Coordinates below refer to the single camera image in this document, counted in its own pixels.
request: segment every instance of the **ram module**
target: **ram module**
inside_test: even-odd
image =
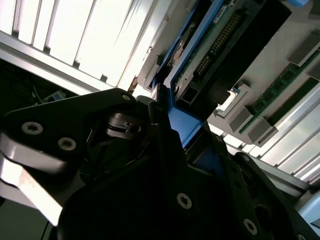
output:
[[[263,111],[274,102],[274,100],[304,71],[304,69],[319,55],[319,53],[320,51],[316,50],[301,67],[293,63],[289,63],[275,81],[254,102],[252,107],[249,107],[253,117],[239,131],[240,134],[242,134],[263,113]]]
[[[289,99],[282,104],[273,114],[270,116],[267,121],[271,125],[275,125],[280,119],[287,114],[304,96],[306,96],[317,84],[319,81],[310,77],[294,94],[292,94]]]

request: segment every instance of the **circuit board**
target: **circuit board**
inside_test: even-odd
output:
[[[289,112],[304,96],[306,96],[319,81],[310,77],[291,97],[282,104],[275,113],[270,116],[267,121],[271,125],[275,125],[287,112]]]
[[[301,66],[293,63],[283,70],[276,80],[265,90],[265,92],[249,108],[253,117],[239,131],[240,134],[245,130],[269,107],[273,101],[304,71],[304,69],[319,55],[320,51],[316,50],[309,59]]]
[[[215,40],[221,35],[221,32],[225,28],[226,24],[229,22],[230,18],[237,10],[236,6],[229,7],[229,5],[227,5],[229,3],[230,1],[228,0],[223,2],[223,5],[217,14],[217,17],[209,26],[201,42],[193,50],[182,71],[176,78],[174,84],[175,87],[178,87],[181,84],[183,84],[184,80],[194,73],[194,71],[197,69],[203,58],[206,56],[207,52],[212,47]]]

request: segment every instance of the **green circuit board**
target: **green circuit board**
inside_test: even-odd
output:
[[[275,81],[266,89],[266,91],[249,107],[253,117],[244,125],[239,131],[240,134],[245,130],[263,113],[267,107],[304,71],[304,69],[320,54],[316,50],[309,59],[301,66],[293,63],[283,70],[282,73],[275,79]]]

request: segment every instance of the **white label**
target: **white label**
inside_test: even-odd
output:
[[[228,6],[227,5],[223,5],[220,9],[220,11],[218,12],[218,14],[216,15],[215,19],[213,20],[213,23],[216,24],[220,18],[222,17],[222,15],[224,14],[225,10],[227,10]]]

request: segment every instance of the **metal frame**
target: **metal frame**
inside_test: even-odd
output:
[[[113,87],[0,31],[0,59],[78,95]]]

